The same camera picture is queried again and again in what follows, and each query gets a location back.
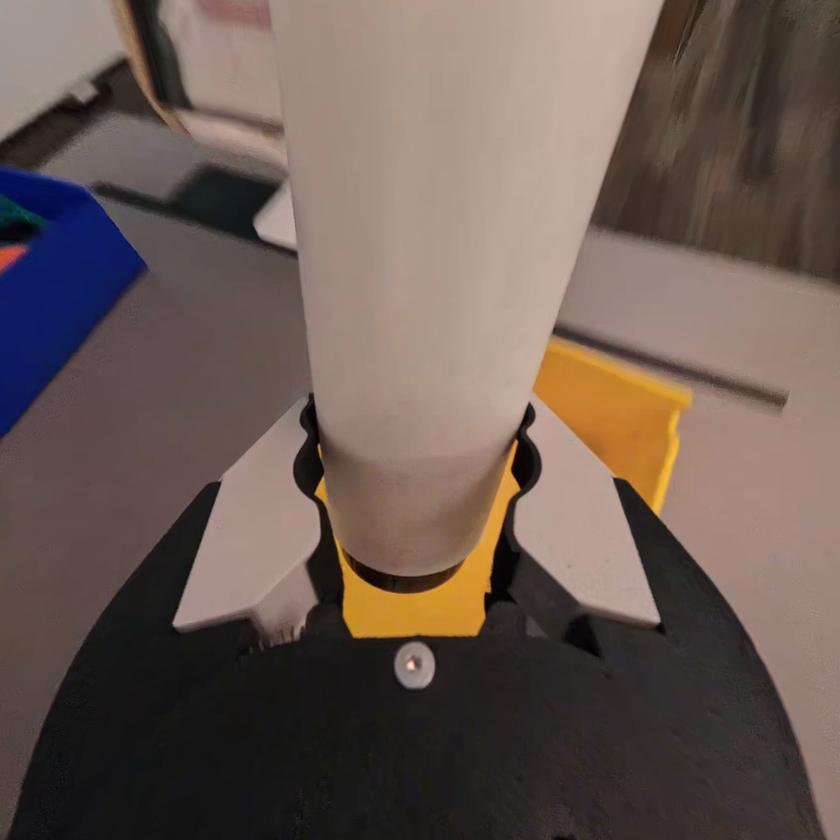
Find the white bottle black cap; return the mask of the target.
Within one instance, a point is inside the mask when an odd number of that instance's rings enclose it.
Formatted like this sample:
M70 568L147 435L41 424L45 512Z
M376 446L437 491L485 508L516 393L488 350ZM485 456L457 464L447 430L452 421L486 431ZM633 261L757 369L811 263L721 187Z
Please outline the white bottle black cap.
M662 6L270 3L329 514L369 579L477 546Z

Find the white stand base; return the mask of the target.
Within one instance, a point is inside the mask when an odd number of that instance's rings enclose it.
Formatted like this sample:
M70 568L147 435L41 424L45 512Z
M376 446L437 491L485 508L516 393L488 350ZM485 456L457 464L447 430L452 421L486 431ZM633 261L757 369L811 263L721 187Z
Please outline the white stand base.
M253 218L258 238L272 247L298 252L298 235L292 204L291 179L286 177Z

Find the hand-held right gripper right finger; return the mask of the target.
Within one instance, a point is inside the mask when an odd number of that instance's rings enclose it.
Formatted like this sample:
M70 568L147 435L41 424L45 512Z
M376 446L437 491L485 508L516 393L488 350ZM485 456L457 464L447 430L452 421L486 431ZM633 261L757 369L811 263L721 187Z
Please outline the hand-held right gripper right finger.
M661 616L613 473L535 393L516 436L493 556L489 631L657 630Z

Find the clear-sleeved instruction sheet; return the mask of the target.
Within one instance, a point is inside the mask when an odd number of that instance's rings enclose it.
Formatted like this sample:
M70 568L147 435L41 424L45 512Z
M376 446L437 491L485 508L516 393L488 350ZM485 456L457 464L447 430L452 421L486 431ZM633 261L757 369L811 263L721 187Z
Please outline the clear-sleeved instruction sheet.
M277 43L267 1L165 1L187 109L263 128L282 126Z

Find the yellow plastic bin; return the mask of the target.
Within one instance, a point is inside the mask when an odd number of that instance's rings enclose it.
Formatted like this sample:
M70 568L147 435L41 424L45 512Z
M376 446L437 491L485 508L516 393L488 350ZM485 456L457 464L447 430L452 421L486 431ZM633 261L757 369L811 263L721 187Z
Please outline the yellow plastic bin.
M339 351L313 356L313 398L328 509L353 637L475 636L486 620L494 552L510 498L516 436L531 394L658 513L690 394L603 354L551 339L534 387L497 405L498 372L455 381L440 361L378 353L368 385L340 372Z

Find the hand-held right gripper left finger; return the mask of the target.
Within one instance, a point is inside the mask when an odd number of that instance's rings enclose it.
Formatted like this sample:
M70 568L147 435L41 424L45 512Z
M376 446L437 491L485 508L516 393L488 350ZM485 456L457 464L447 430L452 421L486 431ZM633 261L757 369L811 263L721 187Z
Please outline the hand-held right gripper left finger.
M295 402L218 484L173 618L181 634L239 621L266 643L297 641L311 611L340 605L313 395Z

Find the blue plastic bin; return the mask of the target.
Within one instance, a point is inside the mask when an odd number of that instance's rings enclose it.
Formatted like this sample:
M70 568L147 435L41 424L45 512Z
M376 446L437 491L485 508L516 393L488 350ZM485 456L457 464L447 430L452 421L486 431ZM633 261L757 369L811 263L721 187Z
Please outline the blue plastic bin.
M1 435L6 435L145 271L85 187L2 167L2 198L42 218L1 279Z

